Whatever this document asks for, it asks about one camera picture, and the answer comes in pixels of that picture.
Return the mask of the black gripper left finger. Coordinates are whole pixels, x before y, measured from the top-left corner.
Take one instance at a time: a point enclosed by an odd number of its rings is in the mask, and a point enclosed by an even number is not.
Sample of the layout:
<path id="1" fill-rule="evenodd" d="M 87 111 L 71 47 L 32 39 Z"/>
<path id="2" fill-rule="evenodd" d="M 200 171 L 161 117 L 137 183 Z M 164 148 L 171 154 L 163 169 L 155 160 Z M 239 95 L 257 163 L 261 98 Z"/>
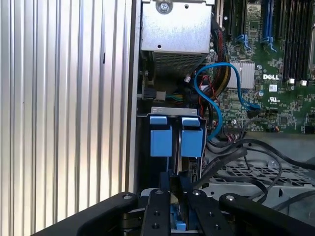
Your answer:
<path id="1" fill-rule="evenodd" d="M 148 197 L 122 192 L 55 223 L 37 236 L 169 236 L 170 175 Z"/>

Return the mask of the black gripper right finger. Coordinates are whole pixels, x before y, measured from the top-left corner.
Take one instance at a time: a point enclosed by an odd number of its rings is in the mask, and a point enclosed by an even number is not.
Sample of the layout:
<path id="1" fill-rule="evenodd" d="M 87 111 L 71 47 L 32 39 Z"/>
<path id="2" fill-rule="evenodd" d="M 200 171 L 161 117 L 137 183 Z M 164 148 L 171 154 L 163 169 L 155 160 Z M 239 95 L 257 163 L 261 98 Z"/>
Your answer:
<path id="1" fill-rule="evenodd" d="M 205 236 L 313 236 L 314 226 L 282 214 L 247 197 L 226 193 L 218 200 L 195 189 L 179 175 L 190 212 Z"/>

